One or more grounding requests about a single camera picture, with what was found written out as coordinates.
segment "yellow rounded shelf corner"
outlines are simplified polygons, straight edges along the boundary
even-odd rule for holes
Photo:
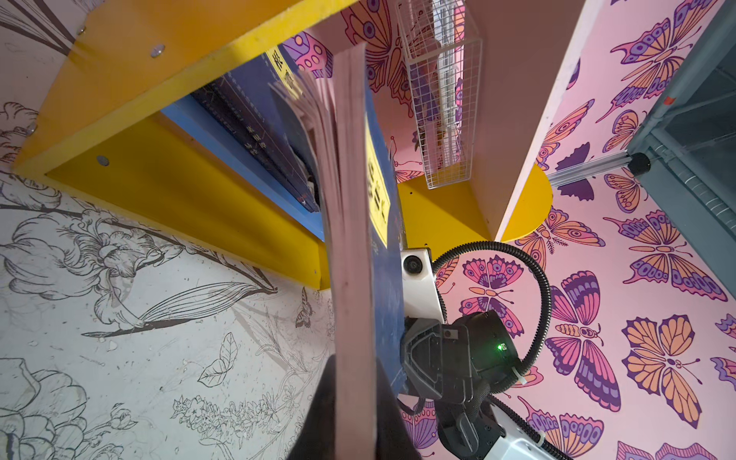
[[[552,208],[552,185],[542,169],[534,165],[501,241],[512,242],[535,231]]]

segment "white wallpaper with floral drawing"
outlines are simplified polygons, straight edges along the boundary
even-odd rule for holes
[[[10,173],[101,3],[0,0],[0,452],[285,457],[334,349],[329,292]]]

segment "wire mesh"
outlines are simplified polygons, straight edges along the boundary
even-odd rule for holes
[[[483,42],[464,0],[397,3],[429,188],[470,179]]]

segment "book spine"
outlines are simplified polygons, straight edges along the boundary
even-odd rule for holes
[[[286,141],[274,135],[260,116],[258,109],[240,88],[236,79],[228,74],[215,80],[218,95],[225,101],[238,117],[246,131],[258,142],[259,147],[268,155],[281,173],[303,196],[305,208],[313,212],[319,207],[308,186],[305,171],[297,164],[295,154]]]
[[[208,111],[219,123],[225,128],[231,136],[238,141],[245,149],[271,174],[305,209],[312,211],[305,203],[302,194],[281,174],[279,168],[271,161],[271,159],[259,147],[258,142],[241,126],[227,106],[225,101],[220,99],[217,92],[212,88],[212,83],[201,87],[191,93],[194,100],[197,101],[206,111]]]

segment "wire basket frame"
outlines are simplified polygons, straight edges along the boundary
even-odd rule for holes
[[[483,42],[465,0],[396,5],[429,188],[470,179]]]

